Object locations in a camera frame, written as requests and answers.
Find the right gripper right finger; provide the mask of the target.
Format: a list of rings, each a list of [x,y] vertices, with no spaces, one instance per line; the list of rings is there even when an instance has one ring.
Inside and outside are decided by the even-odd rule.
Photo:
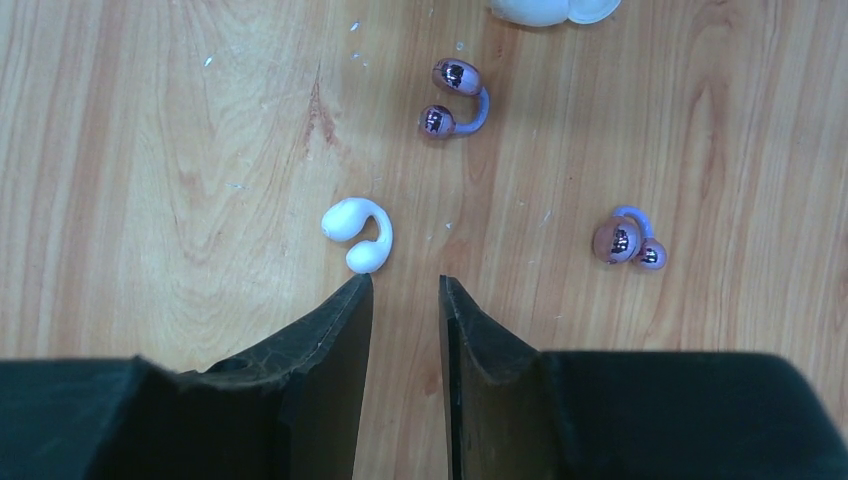
[[[753,352],[539,351],[439,280],[452,479],[843,479],[807,380]]]

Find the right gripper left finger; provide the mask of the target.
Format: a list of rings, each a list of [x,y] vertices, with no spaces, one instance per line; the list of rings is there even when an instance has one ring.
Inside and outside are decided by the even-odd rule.
[[[5,479],[348,479],[373,325],[369,275],[205,371],[141,356],[5,360]]]

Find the white earbud charging case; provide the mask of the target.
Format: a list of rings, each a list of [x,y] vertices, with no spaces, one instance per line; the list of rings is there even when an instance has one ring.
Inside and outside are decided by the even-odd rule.
[[[591,25],[611,16],[621,0],[491,0],[492,14],[504,21],[531,28],[566,22]]]

